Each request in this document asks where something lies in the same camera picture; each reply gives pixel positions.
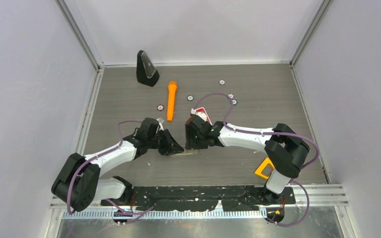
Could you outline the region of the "red white remote control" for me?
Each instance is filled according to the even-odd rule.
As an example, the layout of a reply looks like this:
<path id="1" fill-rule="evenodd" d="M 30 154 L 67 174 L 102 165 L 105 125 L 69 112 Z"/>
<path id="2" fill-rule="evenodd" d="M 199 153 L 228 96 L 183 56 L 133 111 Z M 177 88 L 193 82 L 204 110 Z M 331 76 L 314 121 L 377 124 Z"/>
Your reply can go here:
<path id="1" fill-rule="evenodd" d="M 208 113 L 207 113 L 207 110 L 205 109 L 205 107 L 200 107 L 200 108 L 197 108 L 195 110 L 195 114 L 199 117 L 201 117 L 201 119 L 203 119 L 204 121 L 208 122 L 209 124 L 213 125 Z"/>

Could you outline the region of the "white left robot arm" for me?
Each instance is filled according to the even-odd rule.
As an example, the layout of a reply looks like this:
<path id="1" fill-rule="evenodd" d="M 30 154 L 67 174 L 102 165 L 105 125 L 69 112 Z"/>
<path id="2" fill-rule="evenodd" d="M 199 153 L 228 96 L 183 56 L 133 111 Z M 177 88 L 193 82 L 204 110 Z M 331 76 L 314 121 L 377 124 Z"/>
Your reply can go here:
<path id="1" fill-rule="evenodd" d="M 92 202 L 105 199 L 127 205 L 132 199 L 131 184 L 119 176 L 101 177 L 148 150 L 157 150 L 162 156 L 184 152 L 184 148 L 162 126 L 161 120 L 145 118 L 131 135 L 121 137 L 109 148 L 88 155 L 69 155 L 51 187 L 51 193 L 66 203 L 69 214 L 83 211 Z"/>

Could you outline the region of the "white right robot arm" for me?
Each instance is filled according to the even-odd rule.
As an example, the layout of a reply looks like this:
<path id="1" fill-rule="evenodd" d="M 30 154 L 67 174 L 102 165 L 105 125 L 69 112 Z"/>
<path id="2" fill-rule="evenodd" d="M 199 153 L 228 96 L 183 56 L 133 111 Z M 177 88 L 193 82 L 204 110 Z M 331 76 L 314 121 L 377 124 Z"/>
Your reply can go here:
<path id="1" fill-rule="evenodd" d="M 191 115 L 185 123 L 186 148 L 242 147 L 265 153 L 274 169 L 263 190 L 264 199 L 277 203 L 284 187 L 299 176 L 310 147 L 288 125 L 278 123 L 274 128 L 258 129 L 235 126 L 217 121 L 214 124 L 201 116 Z"/>

